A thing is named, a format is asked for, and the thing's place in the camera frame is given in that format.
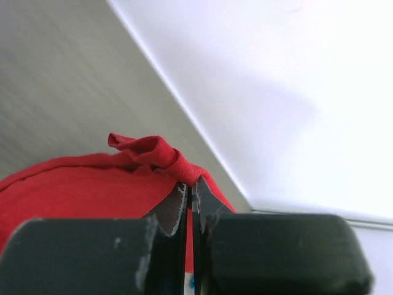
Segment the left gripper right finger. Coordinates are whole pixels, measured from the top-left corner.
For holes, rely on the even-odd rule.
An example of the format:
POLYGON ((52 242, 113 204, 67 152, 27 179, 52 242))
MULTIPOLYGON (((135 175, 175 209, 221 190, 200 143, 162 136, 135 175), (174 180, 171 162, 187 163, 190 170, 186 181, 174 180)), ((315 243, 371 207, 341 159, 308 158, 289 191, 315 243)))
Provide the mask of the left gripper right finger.
POLYGON ((190 190, 196 294, 370 294, 373 274, 333 214, 234 213, 199 179, 190 190))

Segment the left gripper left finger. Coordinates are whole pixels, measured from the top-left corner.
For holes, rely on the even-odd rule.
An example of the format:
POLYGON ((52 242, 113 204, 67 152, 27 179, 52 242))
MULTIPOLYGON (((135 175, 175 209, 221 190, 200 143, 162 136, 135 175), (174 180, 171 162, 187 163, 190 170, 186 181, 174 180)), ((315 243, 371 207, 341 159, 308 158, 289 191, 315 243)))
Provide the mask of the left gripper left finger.
POLYGON ((1 254, 2 294, 183 294, 188 187, 140 219, 30 219, 1 254))

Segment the red t shirt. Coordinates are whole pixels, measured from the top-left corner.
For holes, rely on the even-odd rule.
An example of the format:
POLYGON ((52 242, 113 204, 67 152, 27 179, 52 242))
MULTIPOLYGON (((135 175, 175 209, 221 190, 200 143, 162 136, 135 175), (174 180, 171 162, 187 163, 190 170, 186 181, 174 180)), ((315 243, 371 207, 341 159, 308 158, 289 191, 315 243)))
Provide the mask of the red t shirt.
POLYGON ((15 229, 35 218, 142 218, 170 194, 180 197, 204 179, 233 211, 213 177, 160 136, 128 138, 111 133, 114 154, 48 160, 1 181, 1 248, 15 229))

